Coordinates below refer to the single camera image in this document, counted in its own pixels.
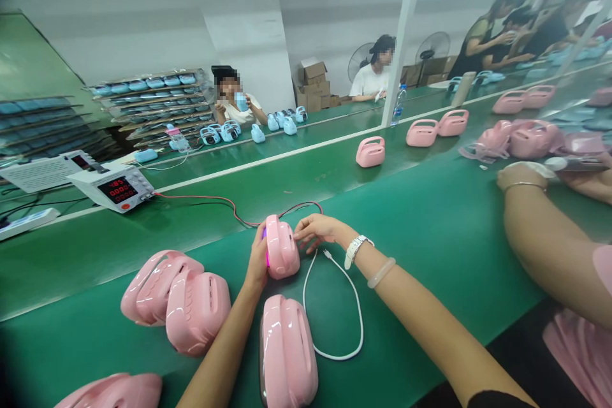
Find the charging cable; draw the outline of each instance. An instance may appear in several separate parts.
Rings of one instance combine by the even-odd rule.
[[[306,312],[306,285],[308,284],[308,277],[310,275],[310,270],[312,269],[312,265],[314,265],[314,261],[317,259],[318,252],[319,252],[319,249],[315,251],[314,257],[312,257],[312,261],[310,262],[310,267],[308,268],[308,272],[306,273],[306,279],[304,280],[304,288],[302,289],[302,304],[304,306],[304,312]],[[355,357],[357,354],[359,354],[359,352],[361,351],[361,348],[363,347],[363,317],[361,316],[361,305],[359,303],[359,295],[357,295],[357,289],[355,288],[355,284],[353,284],[353,281],[351,280],[349,275],[346,274],[346,271],[343,270],[342,267],[338,263],[336,263],[336,261],[332,258],[332,254],[330,254],[326,249],[323,249],[323,254],[328,259],[333,261],[333,264],[336,265],[336,267],[342,272],[342,274],[346,276],[346,278],[351,283],[351,287],[353,287],[353,291],[355,292],[355,298],[357,299],[357,311],[359,312],[359,327],[361,330],[361,337],[359,338],[359,346],[357,346],[357,349],[355,349],[350,354],[346,354],[345,356],[341,356],[341,357],[336,357],[336,356],[332,356],[324,352],[321,352],[314,344],[313,344],[313,347],[314,347],[315,352],[321,357],[325,357],[325,358],[328,358],[330,360],[335,360],[335,361],[344,361],[344,360],[348,360],[348,359]]]

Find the standing fan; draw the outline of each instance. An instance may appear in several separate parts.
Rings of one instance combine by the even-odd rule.
[[[361,69],[361,63],[363,61],[368,61],[372,59],[372,53],[370,53],[370,49],[374,46],[374,43],[366,43],[365,45],[361,45],[357,48],[357,51],[353,53],[351,56],[351,60],[349,61],[349,80],[351,83],[355,79],[357,72]]]
[[[416,80],[416,87],[421,85],[423,69],[425,68],[427,61],[433,59],[434,57],[447,57],[450,47],[451,38],[446,32],[436,32],[425,39],[425,41],[419,47],[419,50],[416,52],[416,58],[414,60],[415,65],[418,66],[421,64],[419,78]]]

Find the power strip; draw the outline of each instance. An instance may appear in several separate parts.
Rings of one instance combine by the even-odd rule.
[[[60,216],[58,210],[53,207],[49,207],[46,210],[41,210],[33,215],[29,215],[27,217],[20,218],[12,222],[9,226],[5,226],[0,229],[0,241],[4,239],[8,239],[13,236],[17,236],[18,234],[25,233],[37,226],[41,226],[42,224],[49,223],[50,221],[55,220]]]

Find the white bracelet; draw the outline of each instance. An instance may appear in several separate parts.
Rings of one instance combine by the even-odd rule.
[[[390,258],[387,262],[382,266],[381,270],[374,274],[374,277],[368,280],[368,287],[375,288],[378,283],[383,279],[384,276],[387,275],[391,268],[395,265],[395,258]]]

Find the red digital display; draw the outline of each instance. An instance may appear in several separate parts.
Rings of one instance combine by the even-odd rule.
[[[130,199],[137,194],[137,191],[129,184],[125,177],[115,178],[110,182],[99,185],[98,189],[115,204]]]

